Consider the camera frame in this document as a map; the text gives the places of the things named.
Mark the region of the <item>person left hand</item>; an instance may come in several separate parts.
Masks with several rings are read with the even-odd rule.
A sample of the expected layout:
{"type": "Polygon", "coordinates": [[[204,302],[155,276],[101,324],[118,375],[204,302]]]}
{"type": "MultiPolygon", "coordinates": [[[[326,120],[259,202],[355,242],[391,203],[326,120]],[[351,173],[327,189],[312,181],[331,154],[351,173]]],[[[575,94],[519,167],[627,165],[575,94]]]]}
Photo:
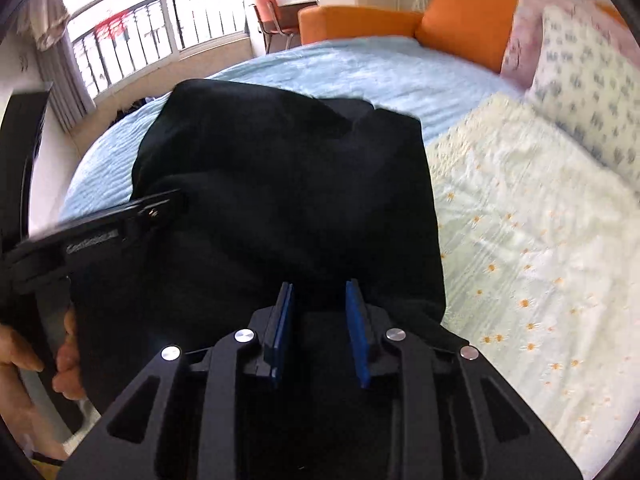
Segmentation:
{"type": "MultiPolygon", "coordinates": [[[[64,316],[65,340],[56,354],[56,374],[52,388],[71,401],[84,400],[81,385],[76,313],[70,307],[64,316]]],[[[1,325],[1,417],[16,443],[24,450],[54,460],[66,460],[68,454],[55,439],[52,426],[36,408],[20,375],[41,372],[43,362],[32,346],[14,328],[1,325]]]]}

